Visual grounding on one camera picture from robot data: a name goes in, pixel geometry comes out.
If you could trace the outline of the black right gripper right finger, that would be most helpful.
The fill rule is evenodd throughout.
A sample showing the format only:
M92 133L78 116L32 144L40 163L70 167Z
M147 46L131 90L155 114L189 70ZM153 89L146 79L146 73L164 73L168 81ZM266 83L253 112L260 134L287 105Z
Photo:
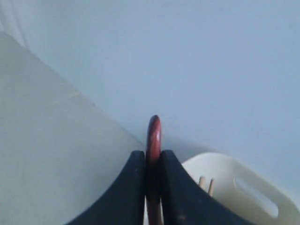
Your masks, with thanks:
M172 150L160 155L160 194L165 225L252 224L201 189Z

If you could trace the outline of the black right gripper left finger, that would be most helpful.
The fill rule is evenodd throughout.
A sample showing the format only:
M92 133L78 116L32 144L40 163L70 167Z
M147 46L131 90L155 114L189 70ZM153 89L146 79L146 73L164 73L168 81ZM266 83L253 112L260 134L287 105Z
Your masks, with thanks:
M142 225L145 203L145 154L131 152L113 184L69 225Z

